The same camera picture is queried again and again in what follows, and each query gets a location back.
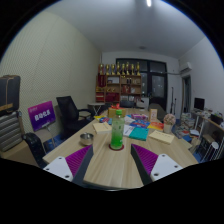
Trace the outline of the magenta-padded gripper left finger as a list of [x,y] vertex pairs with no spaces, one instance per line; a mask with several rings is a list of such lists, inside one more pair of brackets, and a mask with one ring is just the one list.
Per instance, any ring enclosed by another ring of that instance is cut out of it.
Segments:
[[83,179],[92,157],[93,146],[89,145],[67,157],[57,157],[44,170],[76,185],[84,186]]

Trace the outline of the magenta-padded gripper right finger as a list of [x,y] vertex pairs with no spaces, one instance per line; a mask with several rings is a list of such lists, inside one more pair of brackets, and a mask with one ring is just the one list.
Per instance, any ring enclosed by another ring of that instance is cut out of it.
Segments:
[[131,145],[131,155],[144,185],[150,184],[182,169],[182,167],[167,154],[157,155],[136,144]]

